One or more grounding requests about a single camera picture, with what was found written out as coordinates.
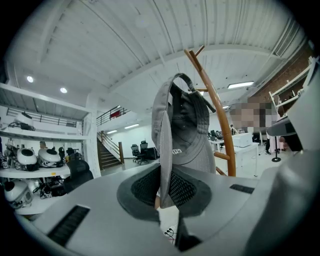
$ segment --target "gray vent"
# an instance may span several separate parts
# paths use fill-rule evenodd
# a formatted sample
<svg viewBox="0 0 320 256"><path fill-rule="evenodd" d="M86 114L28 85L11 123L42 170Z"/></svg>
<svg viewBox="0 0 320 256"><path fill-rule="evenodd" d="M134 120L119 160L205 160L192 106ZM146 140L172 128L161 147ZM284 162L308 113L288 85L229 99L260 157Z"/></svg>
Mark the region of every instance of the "gray vent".
<svg viewBox="0 0 320 256"><path fill-rule="evenodd" d="M59 245L65 246L89 211L88 208L75 206L49 233L48 237Z"/></svg>
<svg viewBox="0 0 320 256"><path fill-rule="evenodd" d="M299 24L294 19L291 19L289 22L290 24L288 26L288 29L286 30L279 45L274 50L274 54L280 57L285 53L287 48L290 46L291 42L295 38L300 28Z"/></svg>

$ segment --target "stair railing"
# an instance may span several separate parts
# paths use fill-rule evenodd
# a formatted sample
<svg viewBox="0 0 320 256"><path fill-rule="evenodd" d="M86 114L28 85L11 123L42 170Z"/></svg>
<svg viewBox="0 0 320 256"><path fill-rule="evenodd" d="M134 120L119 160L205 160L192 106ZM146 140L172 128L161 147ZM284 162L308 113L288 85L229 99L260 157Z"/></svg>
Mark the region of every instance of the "stair railing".
<svg viewBox="0 0 320 256"><path fill-rule="evenodd" d="M99 140L101 141L102 145L105 143L107 144L119 157L120 162L122 164L125 163L124 160L124 152L122 148L122 142L120 141L118 145L114 143L107 135L105 135L104 131L100 131L97 133Z"/></svg>

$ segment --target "black office chair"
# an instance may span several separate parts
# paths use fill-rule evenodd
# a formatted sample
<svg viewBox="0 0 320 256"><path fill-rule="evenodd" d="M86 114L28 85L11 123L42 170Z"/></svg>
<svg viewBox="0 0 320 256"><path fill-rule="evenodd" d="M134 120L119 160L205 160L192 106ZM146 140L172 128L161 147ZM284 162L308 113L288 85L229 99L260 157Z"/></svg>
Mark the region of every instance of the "black office chair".
<svg viewBox="0 0 320 256"><path fill-rule="evenodd" d="M70 176L63 182L63 188L66 193L70 193L83 183L93 180L94 176L86 161L72 160L67 162L66 165L70 169Z"/></svg>
<svg viewBox="0 0 320 256"><path fill-rule="evenodd" d="M148 143L143 140L141 141L141 144L140 144L140 154L141 154L141 158L140 160L138 161L138 164L141 165L142 162L148 162Z"/></svg>
<svg viewBox="0 0 320 256"><path fill-rule="evenodd" d="M135 157L135 159L133 159L133 162L137 162L137 160L141 159L141 154L139 151L139 146L137 144L132 144L131 146L131 150L132 150L132 155Z"/></svg>

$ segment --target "white column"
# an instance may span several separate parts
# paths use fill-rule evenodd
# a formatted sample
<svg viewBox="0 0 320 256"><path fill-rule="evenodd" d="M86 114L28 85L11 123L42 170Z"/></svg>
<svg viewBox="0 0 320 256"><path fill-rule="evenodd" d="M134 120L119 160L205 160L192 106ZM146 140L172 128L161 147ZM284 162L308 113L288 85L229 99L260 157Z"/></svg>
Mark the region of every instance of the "white column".
<svg viewBox="0 0 320 256"><path fill-rule="evenodd" d="M88 136L89 139L84 141L84 159L89 164L93 177L101 177L98 149L97 149L97 108L98 108L99 95L96 92L91 92L86 98L86 107L92 109L83 120L83 134Z"/></svg>

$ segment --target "white ceiling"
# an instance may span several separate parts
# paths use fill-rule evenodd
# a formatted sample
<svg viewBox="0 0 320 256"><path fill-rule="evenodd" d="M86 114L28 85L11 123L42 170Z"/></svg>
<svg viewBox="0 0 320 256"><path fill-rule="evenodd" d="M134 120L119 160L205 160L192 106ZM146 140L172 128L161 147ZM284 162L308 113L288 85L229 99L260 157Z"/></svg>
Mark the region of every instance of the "white ceiling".
<svg viewBox="0 0 320 256"><path fill-rule="evenodd" d="M26 21L5 58L15 86L81 106L95 91L101 111L121 105L145 113L175 73L204 88L183 50L205 45L199 61L229 105L246 92L229 84L257 86L296 50L305 34L289 27L288 48L273 54L291 23L271 0L50 0Z"/></svg>

